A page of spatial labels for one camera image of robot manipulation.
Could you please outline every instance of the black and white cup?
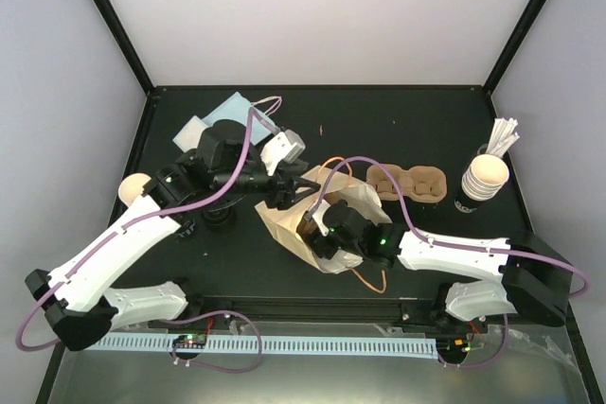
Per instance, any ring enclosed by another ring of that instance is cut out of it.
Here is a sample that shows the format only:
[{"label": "black and white cup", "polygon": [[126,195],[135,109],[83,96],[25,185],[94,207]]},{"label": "black and white cup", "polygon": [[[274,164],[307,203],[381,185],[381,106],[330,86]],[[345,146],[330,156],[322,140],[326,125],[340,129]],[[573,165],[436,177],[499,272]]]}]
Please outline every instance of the black and white cup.
[{"label": "black and white cup", "polygon": [[463,213],[471,213],[492,199],[508,180],[509,168],[501,158],[477,155],[463,174],[454,205]]}]

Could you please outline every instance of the black metal frame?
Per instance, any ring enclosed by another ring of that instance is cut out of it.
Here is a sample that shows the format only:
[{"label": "black metal frame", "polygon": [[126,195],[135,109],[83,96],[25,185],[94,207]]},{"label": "black metal frame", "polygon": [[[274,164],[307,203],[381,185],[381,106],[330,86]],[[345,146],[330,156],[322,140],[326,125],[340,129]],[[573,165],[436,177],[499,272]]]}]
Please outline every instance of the black metal frame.
[{"label": "black metal frame", "polygon": [[[159,98],[156,93],[157,91],[162,89],[153,86],[152,80],[148,76],[147,71],[143,66],[143,63],[139,59],[136,50],[134,49],[134,46],[131,43],[131,40],[126,30],[122,26],[110,0],[94,0],[94,2],[98,7],[101,16],[105,20],[107,27],[109,27],[110,31],[114,35],[114,38],[116,39],[118,46],[122,50],[125,59],[133,69],[133,72],[137,80],[139,81],[141,88],[148,96],[146,106],[141,117],[141,121],[137,128],[133,148],[131,150],[131,154],[129,156],[129,160],[125,169],[125,175],[128,175],[132,173],[134,169],[136,169],[141,151],[145,145],[147,132],[149,130],[153,114],[155,112],[156,102]],[[522,16],[518,20],[516,27],[513,29],[511,35],[509,36],[509,39],[503,51],[501,52],[496,64],[490,71],[489,77],[482,86],[482,90],[487,95],[487,103],[489,104],[490,109],[495,116],[496,112],[494,110],[494,105],[490,96],[494,92],[494,89],[496,88],[501,78],[505,75],[508,66],[510,65],[516,52],[520,48],[520,45],[526,37],[526,34],[528,33],[534,21],[541,12],[541,9],[543,8],[545,2],[546,0],[528,1],[525,10],[522,13]],[[508,165],[511,166],[511,162],[508,158],[508,155],[506,155],[506,160],[508,161]],[[526,224],[529,228],[531,228],[530,218],[528,216],[528,213],[526,212],[526,206],[524,205],[524,201],[522,199],[520,187],[518,185],[517,179],[515,178],[515,174],[513,175],[516,193],[518,195],[518,198],[520,199],[520,205],[524,208],[524,217],[526,220]],[[119,204],[116,202],[112,211],[111,222],[113,222],[119,216],[120,210],[121,209],[119,207]],[[603,402],[600,390],[597,386],[596,377],[594,375],[591,363],[587,356],[587,351],[580,336],[579,328],[577,326],[574,315],[572,314],[572,310],[569,313],[566,328],[568,330],[570,341],[573,345],[573,349],[577,357],[577,362],[579,364],[580,371],[582,372],[583,382],[590,396],[590,399],[592,402]],[[48,368],[46,370],[45,378],[43,380],[38,399],[36,400],[37,404],[43,404],[48,402],[52,391],[53,382],[59,371],[63,352],[64,347],[62,345],[59,344],[55,347],[50,362],[48,364]]]}]

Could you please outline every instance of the white wall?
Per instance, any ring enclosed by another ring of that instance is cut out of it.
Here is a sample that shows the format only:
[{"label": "white wall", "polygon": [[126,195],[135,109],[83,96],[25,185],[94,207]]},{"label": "white wall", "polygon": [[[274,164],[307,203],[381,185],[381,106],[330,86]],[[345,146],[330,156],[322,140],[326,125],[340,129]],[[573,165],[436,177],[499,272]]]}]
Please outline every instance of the white wall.
[{"label": "white wall", "polygon": [[495,92],[537,232],[595,280],[573,310],[606,392],[606,0],[548,0]]},{"label": "white wall", "polygon": [[0,0],[0,50],[0,401],[29,403],[50,351],[14,346],[23,280],[107,225],[144,95],[92,0]]},{"label": "white wall", "polygon": [[481,84],[528,0],[112,0],[156,84]]}]

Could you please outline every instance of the perforated white strip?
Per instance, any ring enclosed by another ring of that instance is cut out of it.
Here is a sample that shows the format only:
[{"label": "perforated white strip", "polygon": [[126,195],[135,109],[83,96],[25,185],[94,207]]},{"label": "perforated white strip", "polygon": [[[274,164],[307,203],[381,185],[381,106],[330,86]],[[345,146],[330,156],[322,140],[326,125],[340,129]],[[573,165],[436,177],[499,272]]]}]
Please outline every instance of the perforated white strip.
[{"label": "perforated white strip", "polygon": [[[109,333],[88,350],[166,353],[172,350],[172,342],[178,336],[157,333]],[[178,351],[209,354],[256,354],[258,341],[254,336],[210,335],[204,349],[188,347],[179,348]],[[435,340],[405,338],[264,336],[263,354],[437,359]]]}]

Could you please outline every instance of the paper bag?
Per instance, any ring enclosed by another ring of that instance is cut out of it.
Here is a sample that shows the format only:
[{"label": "paper bag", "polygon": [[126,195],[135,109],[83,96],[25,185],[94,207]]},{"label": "paper bag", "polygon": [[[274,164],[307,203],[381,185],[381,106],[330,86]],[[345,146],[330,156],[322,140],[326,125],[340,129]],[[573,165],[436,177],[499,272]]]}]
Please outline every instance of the paper bag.
[{"label": "paper bag", "polygon": [[[324,168],[318,175],[319,170],[320,166],[316,166],[303,177],[324,185],[330,169]],[[297,230],[300,232],[301,229],[304,229],[303,225],[307,222],[303,220],[303,216],[317,201],[319,194],[319,192],[312,194],[288,210],[267,208],[265,202],[258,203],[255,208],[275,241],[308,264],[313,265],[320,272],[340,273],[357,267],[362,263],[362,258],[358,255],[339,250],[332,259],[318,257],[297,233]],[[381,208],[381,200],[375,189],[347,174],[341,172],[334,174],[325,199],[330,204],[345,200],[350,207],[355,208],[363,217],[375,224],[391,222]]]}]

